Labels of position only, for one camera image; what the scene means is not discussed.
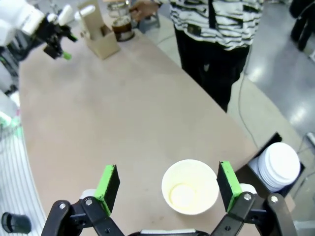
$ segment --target brown tabletop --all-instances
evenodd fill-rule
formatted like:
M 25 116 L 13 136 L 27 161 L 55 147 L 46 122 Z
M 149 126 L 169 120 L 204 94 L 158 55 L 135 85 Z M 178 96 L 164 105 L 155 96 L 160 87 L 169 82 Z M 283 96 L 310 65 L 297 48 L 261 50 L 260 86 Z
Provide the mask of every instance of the brown tabletop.
M 198 216 L 173 211 L 161 180 L 173 163 L 197 159 L 235 169 L 255 153 L 240 127 L 150 40 L 136 36 L 102 61 L 83 40 L 63 41 L 70 61 L 41 48 L 20 69 L 22 124 L 46 214 L 54 201 L 75 203 L 117 164 L 121 186 L 112 218 L 128 235 L 140 229 L 211 232 L 224 215 L 216 204 Z M 257 235 L 244 226 L 241 235 Z

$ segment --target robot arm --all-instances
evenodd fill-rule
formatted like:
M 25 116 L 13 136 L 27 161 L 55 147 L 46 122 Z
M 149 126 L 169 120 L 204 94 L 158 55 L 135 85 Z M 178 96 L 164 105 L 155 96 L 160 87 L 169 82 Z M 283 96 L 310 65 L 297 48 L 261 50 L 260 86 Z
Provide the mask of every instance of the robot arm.
M 0 0 L 0 47 L 9 45 L 16 31 L 20 30 L 40 42 L 47 43 L 44 52 L 49 56 L 54 59 L 60 57 L 64 55 L 60 45 L 61 39 L 67 37 L 74 42 L 77 40 L 66 25 L 70 15 L 70 5 L 57 16 L 45 15 L 26 0 Z

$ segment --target white cup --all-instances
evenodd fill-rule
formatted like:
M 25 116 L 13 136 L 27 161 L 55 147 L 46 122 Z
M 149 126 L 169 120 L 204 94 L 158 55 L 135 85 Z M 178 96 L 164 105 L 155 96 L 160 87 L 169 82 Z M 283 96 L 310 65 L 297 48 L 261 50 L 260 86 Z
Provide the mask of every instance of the white cup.
M 179 161 L 165 172 L 162 193 L 175 211 L 186 215 L 201 214 L 211 208 L 218 198 L 217 176 L 201 161 Z

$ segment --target white striped surface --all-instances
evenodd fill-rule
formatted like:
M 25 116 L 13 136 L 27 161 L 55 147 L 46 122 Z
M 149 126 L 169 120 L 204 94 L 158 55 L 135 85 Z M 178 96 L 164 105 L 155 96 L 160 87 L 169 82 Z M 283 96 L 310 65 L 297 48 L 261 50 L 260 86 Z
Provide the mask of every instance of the white striped surface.
M 17 134 L 17 128 L 0 129 L 0 132 L 0 214 L 7 211 L 27 215 L 32 225 L 28 235 L 39 236 L 46 216 L 32 177 L 24 137 Z M 7 235 L 2 227 L 0 235 Z

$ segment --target bolt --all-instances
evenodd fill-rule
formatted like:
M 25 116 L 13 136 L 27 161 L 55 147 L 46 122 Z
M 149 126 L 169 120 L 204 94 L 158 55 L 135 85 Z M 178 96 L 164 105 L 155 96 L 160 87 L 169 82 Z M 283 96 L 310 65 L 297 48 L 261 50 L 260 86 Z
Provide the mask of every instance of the bolt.
M 250 199 L 252 199 L 252 197 L 251 197 L 250 194 L 247 193 L 247 194 L 244 195 L 244 199 L 249 201 Z
M 65 208 L 65 204 L 64 204 L 64 203 L 61 203 L 61 204 L 59 205 L 59 208 L 60 208 L 60 209 L 64 209 L 64 208 Z
M 272 201 L 273 203 L 276 203 L 276 202 L 278 201 L 278 198 L 277 198 L 276 196 L 272 196 L 272 197 L 271 197 L 271 201 Z
M 85 204 L 88 205 L 88 206 L 91 205 L 91 204 L 92 204 L 92 200 L 91 200 L 91 199 L 87 199 L 87 200 L 85 201 Z

